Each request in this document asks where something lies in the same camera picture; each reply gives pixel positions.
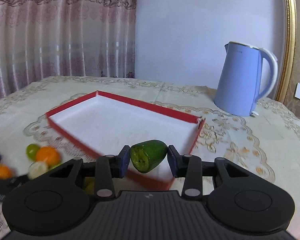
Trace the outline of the blue electric kettle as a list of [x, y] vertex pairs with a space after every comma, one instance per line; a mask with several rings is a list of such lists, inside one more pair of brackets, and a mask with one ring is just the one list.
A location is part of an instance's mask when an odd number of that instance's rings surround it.
[[[277, 57], [265, 48], [234, 41], [224, 47], [226, 58], [213, 101], [229, 114], [255, 115], [258, 100], [268, 96], [275, 87], [279, 72]], [[260, 91], [264, 60], [270, 67], [270, 80]]]

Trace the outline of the gold mirror frame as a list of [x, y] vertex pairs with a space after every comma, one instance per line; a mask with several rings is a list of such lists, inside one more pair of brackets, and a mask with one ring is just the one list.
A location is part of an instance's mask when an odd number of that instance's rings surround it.
[[284, 103], [293, 71], [296, 46], [297, 10], [296, 0], [283, 0], [285, 12], [285, 35], [283, 43], [282, 70], [275, 100]]

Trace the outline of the green cucumber cylinder piece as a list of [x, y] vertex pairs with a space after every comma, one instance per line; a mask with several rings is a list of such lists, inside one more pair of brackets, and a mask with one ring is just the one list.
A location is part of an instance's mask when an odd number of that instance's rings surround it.
[[53, 165], [49, 168], [49, 170], [53, 170], [54, 168], [57, 168], [58, 166], [62, 165], [62, 162], [61, 163], [57, 163], [56, 165]]

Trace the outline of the dark green cucumber end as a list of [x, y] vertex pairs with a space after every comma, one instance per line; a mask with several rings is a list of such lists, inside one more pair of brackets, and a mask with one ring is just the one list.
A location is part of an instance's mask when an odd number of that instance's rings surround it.
[[166, 157], [167, 145], [160, 140], [148, 140], [130, 148], [133, 166], [140, 173], [148, 173], [156, 168]]

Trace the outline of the red shallow box tray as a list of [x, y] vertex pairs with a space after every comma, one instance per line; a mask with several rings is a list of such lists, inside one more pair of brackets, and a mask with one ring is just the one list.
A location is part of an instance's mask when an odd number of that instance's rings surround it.
[[203, 117], [103, 91], [62, 104], [46, 117], [57, 133], [94, 159], [153, 139], [189, 154], [205, 123]]

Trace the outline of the pink floral curtain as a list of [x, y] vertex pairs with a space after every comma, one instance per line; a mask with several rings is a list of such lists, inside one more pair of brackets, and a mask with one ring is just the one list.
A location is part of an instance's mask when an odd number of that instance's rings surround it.
[[49, 76], [135, 76], [137, 0], [0, 0], [0, 99]]

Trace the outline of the orange mandarin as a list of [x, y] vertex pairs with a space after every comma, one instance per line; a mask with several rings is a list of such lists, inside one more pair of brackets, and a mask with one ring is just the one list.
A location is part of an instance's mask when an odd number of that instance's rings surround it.
[[50, 146], [41, 147], [36, 154], [36, 161], [43, 161], [48, 167], [61, 163], [61, 155], [59, 152]]
[[9, 179], [13, 177], [12, 170], [6, 166], [0, 164], [0, 179]]

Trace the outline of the brown longan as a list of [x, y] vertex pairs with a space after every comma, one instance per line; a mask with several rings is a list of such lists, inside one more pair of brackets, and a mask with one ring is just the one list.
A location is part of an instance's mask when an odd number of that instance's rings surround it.
[[88, 177], [84, 181], [84, 191], [87, 194], [94, 195], [95, 178]]

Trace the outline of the cream embroidered tablecloth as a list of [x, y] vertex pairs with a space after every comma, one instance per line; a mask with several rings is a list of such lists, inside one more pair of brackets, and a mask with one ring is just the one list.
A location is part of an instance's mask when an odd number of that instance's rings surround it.
[[64, 161], [89, 158], [47, 124], [45, 113], [96, 90], [119, 94], [203, 116], [204, 127], [194, 154], [204, 161], [225, 157], [286, 190], [294, 199], [295, 214], [288, 228], [300, 239], [300, 119], [283, 104], [262, 99], [256, 117], [237, 117], [213, 103], [215, 90], [206, 86], [137, 79], [47, 77], [0, 100], [0, 155], [15, 174], [25, 174], [31, 161], [26, 147], [50, 145]]

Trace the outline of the green round plum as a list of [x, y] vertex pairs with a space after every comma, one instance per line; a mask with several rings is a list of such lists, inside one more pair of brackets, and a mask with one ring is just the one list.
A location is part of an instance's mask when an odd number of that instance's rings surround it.
[[26, 155], [27, 157], [32, 160], [36, 161], [36, 154], [40, 150], [40, 146], [37, 144], [29, 144], [26, 148]]

